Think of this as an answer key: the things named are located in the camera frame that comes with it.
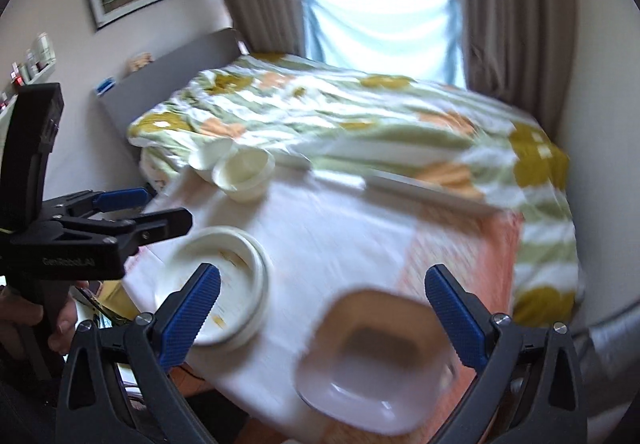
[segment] wooden floor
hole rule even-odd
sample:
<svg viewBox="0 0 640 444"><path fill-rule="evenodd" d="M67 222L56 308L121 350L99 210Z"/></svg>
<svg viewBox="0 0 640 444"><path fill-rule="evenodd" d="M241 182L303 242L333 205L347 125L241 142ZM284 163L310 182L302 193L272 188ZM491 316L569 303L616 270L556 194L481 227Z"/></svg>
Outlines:
<svg viewBox="0 0 640 444"><path fill-rule="evenodd" d="M206 380L198 377L188 364L172 368L170 377L184 397L213 390ZM287 437L257 419L249 419L234 444L281 444Z"/></svg>

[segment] bed headboard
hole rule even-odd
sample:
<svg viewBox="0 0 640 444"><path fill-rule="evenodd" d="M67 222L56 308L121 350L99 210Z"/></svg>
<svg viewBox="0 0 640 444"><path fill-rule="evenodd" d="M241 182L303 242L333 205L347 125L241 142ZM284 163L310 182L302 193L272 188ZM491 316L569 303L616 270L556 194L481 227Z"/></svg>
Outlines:
<svg viewBox="0 0 640 444"><path fill-rule="evenodd" d="M206 34L130 74L98 101L126 141L127 128L134 119L169 99L199 71L228 65L241 54L235 30Z"/></svg>

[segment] square plate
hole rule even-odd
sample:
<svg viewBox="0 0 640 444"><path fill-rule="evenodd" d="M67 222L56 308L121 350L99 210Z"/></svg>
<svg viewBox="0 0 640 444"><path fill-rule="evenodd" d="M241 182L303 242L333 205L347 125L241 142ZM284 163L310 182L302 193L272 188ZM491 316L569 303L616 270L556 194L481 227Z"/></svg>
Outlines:
<svg viewBox="0 0 640 444"><path fill-rule="evenodd" d="M454 350L433 309L362 290L338 299L298 362L312 408L357 428L400 435L419 427L454 378Z"/></svg>

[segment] bed sheet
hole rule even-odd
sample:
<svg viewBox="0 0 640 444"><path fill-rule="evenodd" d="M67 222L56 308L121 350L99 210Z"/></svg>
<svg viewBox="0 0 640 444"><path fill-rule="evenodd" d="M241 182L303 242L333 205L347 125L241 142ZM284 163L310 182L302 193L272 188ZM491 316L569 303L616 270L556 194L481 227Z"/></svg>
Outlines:
<svg viewBox="0 0 640 444"><path fill-rule="evenodd" d="M570 317L578 259L568 158L529 114L452 86L268 54L200 72L129 128L158 189L219 135L301 153L314 169L380 169L519 211L514 318Z"/></svg>

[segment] white plastic container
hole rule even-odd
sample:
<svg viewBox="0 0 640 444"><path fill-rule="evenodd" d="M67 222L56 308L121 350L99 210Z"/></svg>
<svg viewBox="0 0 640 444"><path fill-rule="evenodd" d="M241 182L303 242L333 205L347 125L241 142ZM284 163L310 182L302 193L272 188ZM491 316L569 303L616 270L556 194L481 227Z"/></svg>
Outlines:
<svg viewBox="0 0 640 444"><path fill-rule="evenodd" d="M267 193L275 166L267 150L239 147L216 165L213 182L236 202L258 200Z"/></svg>
<svg viewBox="0 0 640 444"><path fill-rule="evenodd" d="M231 137L219 137L192 151L189 156L189 166L205 181L213 183L213 169L224 157L233 155L238 145Z"/></svg>
<svg viewBox="0 0 640 444"><path fill-rule="evenodd" d="M383 435L420 427L452 384L454 350L433 309L366 289L338 299L298 362L312 408Z"/></svg>

